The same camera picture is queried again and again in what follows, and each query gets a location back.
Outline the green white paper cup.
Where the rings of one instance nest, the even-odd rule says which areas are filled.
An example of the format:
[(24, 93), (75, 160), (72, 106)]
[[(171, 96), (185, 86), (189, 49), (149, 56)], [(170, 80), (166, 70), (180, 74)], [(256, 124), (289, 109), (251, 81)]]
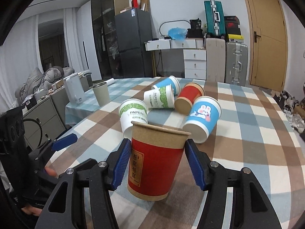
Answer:
[(174, 108), (174, 90), (172, 85), (154, 88), (146, 91), (143, 101), (150, 109), (173, 109)]
[(118, 109), (123, 137), (132, 138), (132, 122), (148, 124), (146, 104), (135, 98), (127, 99)]

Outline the red box on fridge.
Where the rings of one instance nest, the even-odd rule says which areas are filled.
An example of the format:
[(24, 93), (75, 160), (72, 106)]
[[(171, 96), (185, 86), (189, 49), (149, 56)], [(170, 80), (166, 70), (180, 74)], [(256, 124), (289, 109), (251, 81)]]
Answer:
[(131, 0), (131, 6), (132, 8), (138, 8), (139, 7), (138, 0)]

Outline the green white paper cup rear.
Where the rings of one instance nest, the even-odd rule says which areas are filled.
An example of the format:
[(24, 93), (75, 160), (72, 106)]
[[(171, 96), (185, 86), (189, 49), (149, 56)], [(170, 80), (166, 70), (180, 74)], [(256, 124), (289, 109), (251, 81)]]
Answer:
[(146, 91), (143, 101), (150, 109), (173, 109), (174, 108), (174, 90), (172, 85), (154, 88)]

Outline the grey upright tumbler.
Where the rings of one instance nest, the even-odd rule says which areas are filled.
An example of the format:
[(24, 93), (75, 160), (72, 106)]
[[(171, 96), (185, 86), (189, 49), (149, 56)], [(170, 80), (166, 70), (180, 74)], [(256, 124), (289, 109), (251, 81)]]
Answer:
[(99, 106), (105, 106), (110, 102), (110, 95), (109, 95), (108, 85), (106, 82), (95, 84), (92, 87), (92, 89), (96, 96)]

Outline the wooden door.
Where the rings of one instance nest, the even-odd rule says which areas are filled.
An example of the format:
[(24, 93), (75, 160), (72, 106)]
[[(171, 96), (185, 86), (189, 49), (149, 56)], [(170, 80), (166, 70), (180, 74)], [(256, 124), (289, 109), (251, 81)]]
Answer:
[(287, 69), (287, 30), (280, 0), (245, 0), (250, 27), (249, 84), (281, 91)]

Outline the blue plastic bag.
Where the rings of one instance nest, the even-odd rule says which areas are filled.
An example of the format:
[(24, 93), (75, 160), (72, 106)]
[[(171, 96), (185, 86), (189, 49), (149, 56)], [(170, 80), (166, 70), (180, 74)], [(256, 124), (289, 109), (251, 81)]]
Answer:
[(168, 31), (168, 36), (171, 37), (172, 40), (185, 40), (187, 34), (187, 29), (175, 27), (171, 28)]

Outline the grey drawer cabinet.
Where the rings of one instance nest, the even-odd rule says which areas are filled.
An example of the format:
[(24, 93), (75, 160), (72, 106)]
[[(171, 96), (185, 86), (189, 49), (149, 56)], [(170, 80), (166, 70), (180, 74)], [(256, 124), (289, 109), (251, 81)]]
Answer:
[[(50, 139), (56, 139), (66, 130), (50, 96), (27, 111), (23, 118), (34, 119), (41, 125), (42, 143), (47, 140), (46, 134)], [(37, 123), (24, 122), (25, 140), (32, 149), (37, 148), (40, 140), (40, 128)]]

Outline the red kraft paper cup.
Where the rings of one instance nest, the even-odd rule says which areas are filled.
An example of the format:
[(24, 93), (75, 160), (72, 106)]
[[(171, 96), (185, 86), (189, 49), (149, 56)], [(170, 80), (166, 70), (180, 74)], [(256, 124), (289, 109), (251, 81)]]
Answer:
[(128, 190), (141, 200), (168, 196), (191, 133), (132, 122)]
[(174, 102), (175, 110), (180, 114), (189, 115), (195, 100), (204, 95), (205, 91), (201, 85), (194, 82), (187, 83)]

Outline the blue paper cup rear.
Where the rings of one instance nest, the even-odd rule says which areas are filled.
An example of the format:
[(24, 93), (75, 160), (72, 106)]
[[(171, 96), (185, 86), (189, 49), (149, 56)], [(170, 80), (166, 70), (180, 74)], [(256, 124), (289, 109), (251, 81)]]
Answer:
[(174, 96), (177, 96), (177, 95), (180, 94), (180, 91), (181, 91), (180, 83), (175, 76), (169, 76), (166, 79), (158, 82), (157, 84), (152, 86), (152, 89), (159, 89), (161, 87), (165, 87), (165, 86), (168, 86), (168, 85), (172, 86)]

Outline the white appliance jug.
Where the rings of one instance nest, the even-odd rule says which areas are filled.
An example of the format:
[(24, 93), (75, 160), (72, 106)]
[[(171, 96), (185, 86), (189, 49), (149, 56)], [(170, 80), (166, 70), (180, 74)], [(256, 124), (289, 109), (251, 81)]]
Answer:
[(65, 90), (71, 104), (79, 104), (85, 99), (80, 77), (78, 73), (73, 73), (63, 79)]

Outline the blue bunny paper cup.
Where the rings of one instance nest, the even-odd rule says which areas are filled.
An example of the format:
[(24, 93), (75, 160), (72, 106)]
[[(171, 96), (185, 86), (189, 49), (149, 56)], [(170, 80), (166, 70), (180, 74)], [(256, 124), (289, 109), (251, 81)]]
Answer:
[(195, 143), (202, 144), (212, 133), (221, 114), (222, 109), (218, 100), (210, 96), (198, 97), (182, 129), (191, 133)]

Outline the white drawer desk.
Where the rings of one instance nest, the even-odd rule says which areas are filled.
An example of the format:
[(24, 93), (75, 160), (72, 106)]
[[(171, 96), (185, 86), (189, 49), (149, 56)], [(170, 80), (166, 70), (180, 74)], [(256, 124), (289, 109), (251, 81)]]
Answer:
[(152, 52), (158, 75), (206, 79), (207, 57), (202, 38), (150, 40), (145, 48)]

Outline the grey clothes pile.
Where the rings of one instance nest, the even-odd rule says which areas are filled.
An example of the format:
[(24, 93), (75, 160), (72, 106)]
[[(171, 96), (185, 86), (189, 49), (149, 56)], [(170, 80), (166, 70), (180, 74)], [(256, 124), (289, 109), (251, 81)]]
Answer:
[(49, 90), (51, 86), (71, 74), (75, 70), (71, 67), (54, 66), (49, 68), (44, 74), (41, 73), (39, 68), (35, 68), (27, 78), (27, 81), (18, 87), (15, 91), (17, 102), (21, 104), (28, 95), (32, 95), (37, 90)]

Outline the silver aluminium suitcase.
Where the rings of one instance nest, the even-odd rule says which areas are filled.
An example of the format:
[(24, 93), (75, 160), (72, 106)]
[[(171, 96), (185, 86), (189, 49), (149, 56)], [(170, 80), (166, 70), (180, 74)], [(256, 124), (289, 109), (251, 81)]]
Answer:
[(225, 83), (245, 86), (247, 68), (248, 47), (239, 42), (227, 42)]

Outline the checkered tablecloth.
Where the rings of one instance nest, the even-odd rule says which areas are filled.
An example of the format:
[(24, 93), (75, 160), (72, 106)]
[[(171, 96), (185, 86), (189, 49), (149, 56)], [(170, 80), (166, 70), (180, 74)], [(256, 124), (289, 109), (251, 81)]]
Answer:
[[(111, 102), (75, 125), (78, 141), (56, 152), (49, 166), (63, 173), (89, 158), (107, 159), (123, 134), (120, 104), (142, 99), (156, 78), (119, 79), (109, 87)], [(198, 146), (225, 168), (250, 168), (270, 199), (282, 228), (292, 228), (304, 212), (304, 142), (274, 99), (261, 90), (200, 81), (207, 96), (218, 100), (222, 115), (207, 141)], [(120, 228), (196, 228), (206, 193), (195, 184), (182, 158), (168, 197), (147, 202), (134, 197), (127, 181), (111, 193)]]

